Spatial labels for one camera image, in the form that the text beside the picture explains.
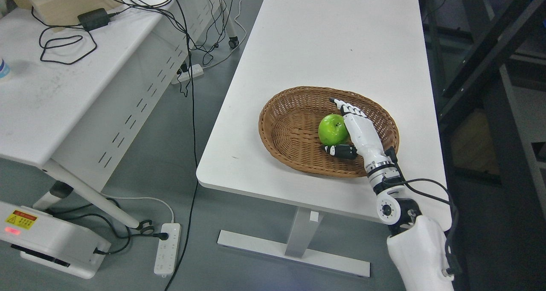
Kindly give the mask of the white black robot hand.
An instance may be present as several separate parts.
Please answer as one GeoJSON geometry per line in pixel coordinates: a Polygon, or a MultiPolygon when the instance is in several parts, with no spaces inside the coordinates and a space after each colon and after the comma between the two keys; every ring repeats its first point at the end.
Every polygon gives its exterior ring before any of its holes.
{"type": "Polygon", "coordinates": [[[340,110],[353,145],[323,145],[324,151],[341,159],[353,160],[357,156],[361,156],[367,172],[380,166],[393,166],[394,163],[384,152],[384,147],[373,122],[365,112],[343,100],[330,97],[329,101],[340,110]]]}

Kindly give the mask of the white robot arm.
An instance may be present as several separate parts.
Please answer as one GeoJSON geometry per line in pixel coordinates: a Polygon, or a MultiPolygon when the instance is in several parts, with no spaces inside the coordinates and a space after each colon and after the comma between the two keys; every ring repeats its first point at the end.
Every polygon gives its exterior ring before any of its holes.
{"type": "Polygon", "coordinates": [[[388,225],[387,247],[408,291],[452,291],[456,266],[442,227],[424,215],[390,157],[380,147],[367,145],[360,152],[368,179],[377,196],[376,210],[388,225]]]}

